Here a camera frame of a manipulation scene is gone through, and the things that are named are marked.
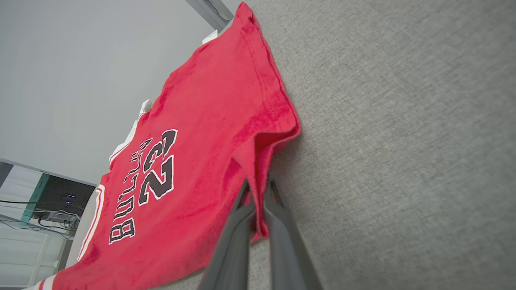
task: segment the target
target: clothing tag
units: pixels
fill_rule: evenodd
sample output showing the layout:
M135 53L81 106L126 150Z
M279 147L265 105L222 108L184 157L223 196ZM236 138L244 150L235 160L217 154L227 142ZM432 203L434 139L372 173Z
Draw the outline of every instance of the clothing tag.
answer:
M215 38L217 38L219 36L219 31L218 30L215 30L214 32L210 33L208 36L206 36L203 40L202 40L202 44L205 44L207 43L208 41L210 40L214 40Z

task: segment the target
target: basketball jersey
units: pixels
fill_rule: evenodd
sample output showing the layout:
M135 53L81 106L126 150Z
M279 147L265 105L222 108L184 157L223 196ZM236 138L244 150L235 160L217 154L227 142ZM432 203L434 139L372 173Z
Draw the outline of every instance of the basketball jersey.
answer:
M245 178L266 236L270 160L299 133L256 17L241 4L232 26L170 75L110 158L77 264L34 289L149 289L205 267Z

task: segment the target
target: gray carpet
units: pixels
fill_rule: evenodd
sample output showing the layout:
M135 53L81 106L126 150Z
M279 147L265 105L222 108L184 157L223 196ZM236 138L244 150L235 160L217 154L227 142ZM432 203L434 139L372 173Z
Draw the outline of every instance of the gray carpet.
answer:
M514 3L250 6L301 119L272 171L324 288L515 289Z

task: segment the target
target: metal frame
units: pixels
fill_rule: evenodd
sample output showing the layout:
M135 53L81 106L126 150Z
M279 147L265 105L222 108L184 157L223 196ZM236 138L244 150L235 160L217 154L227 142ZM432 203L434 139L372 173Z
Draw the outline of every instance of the metal frame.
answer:
M43 174L52 175L52 176L63 178L63 179L67 179L67 180L70 180L70 181L75 181L75 182L79 182L79 183L82 183L82 184L91 185L93 187L97 187L98 186L98 184L95 184L95 183L86 182L86 181L78 180L78 179L75 179L75 178L70 178L68 176L64 176L64 175L61 175L61 174L56 174L56 173L52 173L52 172L49 172L49 171L41 170L41 169L36 168L36 167L28 166L28 165L25 165L25 164L14 162L14 161L9 161L7 159L0 158L0 163L1 162L4 162L6 164L11 164L11 165L16 165L16 166L23 167L23 168L30 169L30 170L34 170L34 171L39 171L39 172L42 172Z
M186 2L215 30L222 31L228 22L234 18L233 13L229 11L221 0L186 0Z

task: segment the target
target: white wall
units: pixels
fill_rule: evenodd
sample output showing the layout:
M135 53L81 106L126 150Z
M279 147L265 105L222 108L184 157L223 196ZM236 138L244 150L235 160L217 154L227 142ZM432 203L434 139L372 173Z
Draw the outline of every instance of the white wall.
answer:
M183 0L0 0L0 158L98 183L210 32Z

